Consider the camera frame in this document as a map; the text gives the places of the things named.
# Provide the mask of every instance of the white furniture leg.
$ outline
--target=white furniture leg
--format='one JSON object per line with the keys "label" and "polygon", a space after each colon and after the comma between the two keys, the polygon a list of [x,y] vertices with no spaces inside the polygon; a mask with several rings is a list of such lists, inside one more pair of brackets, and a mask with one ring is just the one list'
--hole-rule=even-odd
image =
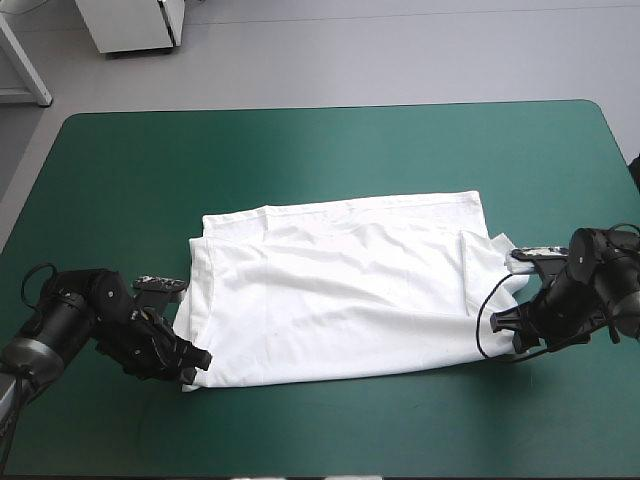
{"label": "white furniture leg", "polygon": [[49,90],[2,14],[0,14],[0,49],[7,55],[13,68],[26,85],[26,88],[0,88],[0,103],[36,102],[41,107],[51,105],[53,98]]}

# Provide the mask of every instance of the green tabletop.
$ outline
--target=green tabletop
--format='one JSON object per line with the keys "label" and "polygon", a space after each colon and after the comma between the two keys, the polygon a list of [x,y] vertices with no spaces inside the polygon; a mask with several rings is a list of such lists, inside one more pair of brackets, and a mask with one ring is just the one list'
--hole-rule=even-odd
{"label": "green tabletop", "polygon": [[[587,101],[76,115],[0,257],[0,339],[41,261],[186,279],[206,213],[471,189],[522,246],[640,222]],[[595,337],[512,366],[190,394],[87,346],[24,411],[7,473],[638,475],[640,346]]]}

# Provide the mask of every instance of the gray floor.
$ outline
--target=gray floor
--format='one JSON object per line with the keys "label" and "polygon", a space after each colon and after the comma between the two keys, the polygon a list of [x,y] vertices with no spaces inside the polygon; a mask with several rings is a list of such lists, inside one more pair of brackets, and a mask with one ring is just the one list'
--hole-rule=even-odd
{"label": "gray floor", "polygon": [[187,0],[182,47],[122,59],[72,0],[9,20],[55,100],[0,106],[0,246],[77,112],[586,98],[640,151],[640,0]]}

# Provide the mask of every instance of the white cloth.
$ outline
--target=white cloth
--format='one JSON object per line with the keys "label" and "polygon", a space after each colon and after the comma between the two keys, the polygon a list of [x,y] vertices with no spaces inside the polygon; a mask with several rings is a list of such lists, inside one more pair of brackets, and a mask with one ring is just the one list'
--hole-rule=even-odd
{"label": "white cloth", "polygon": [[[361,198],[203,218],[174,328],[213,355],[194,386],[365,377],[480,359],[475,317],[514,248],[489,239],[477,192]],[[490,355],[512,351],[492,311]]]}

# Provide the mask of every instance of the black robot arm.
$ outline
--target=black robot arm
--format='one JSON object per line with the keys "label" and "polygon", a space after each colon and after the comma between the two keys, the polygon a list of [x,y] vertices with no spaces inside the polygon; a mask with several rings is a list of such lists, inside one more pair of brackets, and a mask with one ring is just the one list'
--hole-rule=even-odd
{"label": "black robot arm", "polygon": [[[51,277],[30,305],[25,282],[43,268],[51,268]],[[99,352],[141,379],[190,384],[196,367],[206,370],[211,355],[177,336],[162,316],[168,303],[179,301],[186,283],[141,277],[134,288],[138,293],[132,297],[120,274],[106,269],[57,272],[51,264],[32,269],[22,298],[34,313],[0,356],[0,419],[17,383],[24,405],[57,380],[92,337]]]}
{"label": "black robot arm", "polygon": [[[627,226],[635,231],[623,231]],[[545,342],[548,351],[587,343],[608,327],[640,337],[640,229],[619,224],[608,230],[580,228],[569,248],[517,249],[511,257],[528,261],[540,276],[540,291],[529,301],[491,316],[494,332],[512,330],[516,353]]]}

